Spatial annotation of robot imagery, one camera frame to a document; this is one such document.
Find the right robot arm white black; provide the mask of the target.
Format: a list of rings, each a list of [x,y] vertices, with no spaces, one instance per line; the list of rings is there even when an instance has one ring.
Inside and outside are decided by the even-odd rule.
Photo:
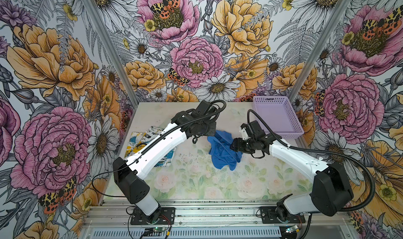
[[[353,199],[348,175],[341,164],[329,164],[314,158],[291,146],[276,133],[265,133],[258,121],[243,124],[240,131],[242,137],[234,139],[231,150],[251,155],[261,151],[264,155],[271,155],[312,183],[310,193],[289,194],[277,202],[278,220],[286,222],[300,213],[321,213],[331,217]]]

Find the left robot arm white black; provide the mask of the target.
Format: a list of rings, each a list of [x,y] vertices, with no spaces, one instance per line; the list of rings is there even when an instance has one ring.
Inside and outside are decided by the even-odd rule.
[[[161,206],[150,193],[150,186],[144,181],[154,166],[171,150],[193,138],[214,136],[216,121],[226,108],[226,102],[201,101],[197,108],[177,113],[167,127],[139,152],[113,162],[115,184],[127,200],[134,204],[145,216],[147,223],[155,223]]]

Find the lavender plastic laundry basket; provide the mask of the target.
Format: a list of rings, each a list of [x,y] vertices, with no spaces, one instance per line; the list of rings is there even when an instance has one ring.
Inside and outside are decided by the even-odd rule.
[[[254,96],[254,111],[284,139],[304,134],[299,119],[286,96]]]

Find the white teal yellow printed garment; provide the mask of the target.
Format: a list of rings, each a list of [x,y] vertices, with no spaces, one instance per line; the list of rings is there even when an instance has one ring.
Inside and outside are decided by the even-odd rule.
[[[132,132],[124,158],[134,155],[135,153],[142,150],[148,143],[157,138],[162,132],[163,129],[154,126],[151,126],[145,133]],[[170,166],[174,155],[175,148],[168,152],[167,155],[165,155],[165,157],[163,157],[155,165],[155,167]]]

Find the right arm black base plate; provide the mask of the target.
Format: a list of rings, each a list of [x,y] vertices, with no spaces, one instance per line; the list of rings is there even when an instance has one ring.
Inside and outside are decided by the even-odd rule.
[[[261,219],[263,224],[269,223],[296,223],[303,224],[306,222],[302,213],[290,214],[282,207],[264,206],[260,207],[256,213],[256,216]]]

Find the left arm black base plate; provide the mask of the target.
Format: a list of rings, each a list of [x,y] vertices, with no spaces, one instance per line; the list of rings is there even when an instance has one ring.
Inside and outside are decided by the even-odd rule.
[[[131,225],[173,225],[176,209],[174,207],[159,207],[150,216],[146,216],[138,207],[131,213]]]

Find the blue cloth garment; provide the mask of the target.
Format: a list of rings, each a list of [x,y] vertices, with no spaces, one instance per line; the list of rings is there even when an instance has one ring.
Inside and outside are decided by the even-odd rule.
[[[225,131],[216,131],[215,135],[209,136],[207,140],[211,145],[209,154],[214,167],[223,169],[228,166],[231,171],[234,171],[237,164],[241,162],[242,153],[231,150],[230,146],[234,141],[232,135]]]

